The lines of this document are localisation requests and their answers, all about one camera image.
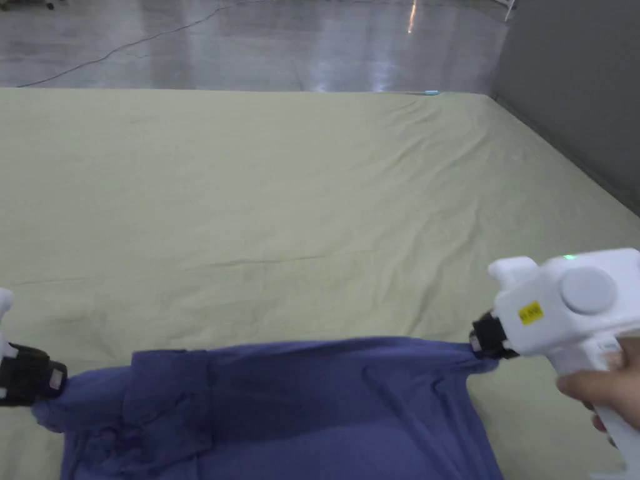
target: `gray wall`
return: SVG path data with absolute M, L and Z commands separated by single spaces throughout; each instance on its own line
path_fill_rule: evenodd
M 494 91 L 640 212 L 640 1 L 522 0 Z

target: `human hand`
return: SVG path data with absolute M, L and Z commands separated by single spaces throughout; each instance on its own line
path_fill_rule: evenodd
M 557 387 L 565 395 L 582 401 L 593 410 L 594 405 L 608 407 L 632 427 L 640 430 L 640 338 L 619 339 L 627 364 L 608 372 L 583 371 L 558 378 Z M 598 415 L 593 425 L 606 432 Z

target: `blue shirt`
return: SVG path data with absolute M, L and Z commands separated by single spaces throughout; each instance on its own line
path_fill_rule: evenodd
M 38 403 L 74 480 L 500 480 L 466 344 L 391 337 L 135 353 Z

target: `round white button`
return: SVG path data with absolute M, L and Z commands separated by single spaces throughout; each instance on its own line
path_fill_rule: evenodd
M 560 281 L 560 295 L 566 306 L 578 314 L 597 315 L 616 299 L 616 284 L 609 274 L 595 267 L 569 270 Z

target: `beige sheet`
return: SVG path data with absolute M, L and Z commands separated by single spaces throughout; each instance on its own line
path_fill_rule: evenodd
M 132 351 L 460 340 L 499 257 L 640 246 L 640 221 L 487 97 L 0 90 L 2 331 L 72 373 Z M 544 360 L 470 382 L 507 479 L 620 459 Z M 0 412 L 0 478 L 60 436 Z

